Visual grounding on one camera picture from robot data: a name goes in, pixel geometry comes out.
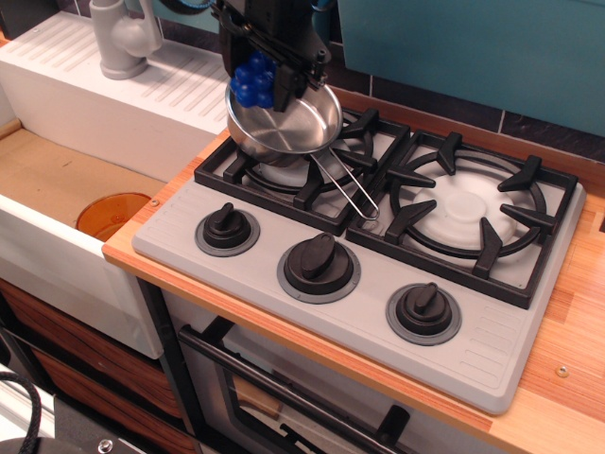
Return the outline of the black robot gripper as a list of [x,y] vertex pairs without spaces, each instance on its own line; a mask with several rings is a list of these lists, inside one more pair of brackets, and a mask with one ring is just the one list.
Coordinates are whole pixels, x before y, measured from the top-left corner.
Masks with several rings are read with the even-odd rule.
[[330,51],[313,26],[310,1],[217,1],[212,16],[218,21],[223,64],[232,78],[254,51],[279,65],[273,81],[273,110],[283,113],[307,86],[325,84]]

